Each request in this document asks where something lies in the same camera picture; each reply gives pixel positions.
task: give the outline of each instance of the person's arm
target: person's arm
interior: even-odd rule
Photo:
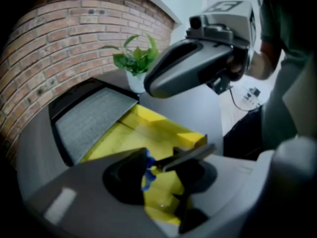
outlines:
[[[269,0],[260,1],[261,21],[261,48],[260,52],[254,52],[250,69],[247,75],[257,79],[267,79],[275,71],[281,55],[281,41],[279,26],[274,19]]]

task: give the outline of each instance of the blue clip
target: blue clip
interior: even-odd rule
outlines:
[[[149,190],[151,186],[151,182],[153,182],[156,179],[156,176],[151,173],[151,166],[154,164],[155,159],[151,157],[150,151],[147,149],[147,170],[144,173],[145,176],[145,186],[141,188],[142,191],[147,191]]]

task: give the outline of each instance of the person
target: person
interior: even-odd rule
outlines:
[[[224,136],[224,156],[256,160],[264,150],[275,149],[282,141],[299,135],[317,136],[316,89],[310,88],[309,98],[304,91],[305,80],[316,70],[302,73],[316,40],[314,0],[258,0],[261,21],[261,48],[254,53],[248,74],[267,79],[281,62],[269,100],[248,112]],[[238,66],[228,65],[232,72]]]

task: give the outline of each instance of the brick wall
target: brick wall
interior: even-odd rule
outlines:
[[[48,102],[73,85],[116,69],[113,50],[129,36],[130,47],[148,48],[146,34],[162,51],[174,22],[148,0],[38,0],[18,20],[0,56],[1,154],[15,165],[19,132]]]

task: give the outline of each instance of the green shirt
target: green shirt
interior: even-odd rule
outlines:
[[[279,45],[285,51],[275,86],[262,108],[262,139],[265,149],[275,149],[282,141],[297,134],[282,97],[304,68],[310,48],[303,40],[307,34],[304,19],[277,0],[264,0],[260,7],[261,39]]]

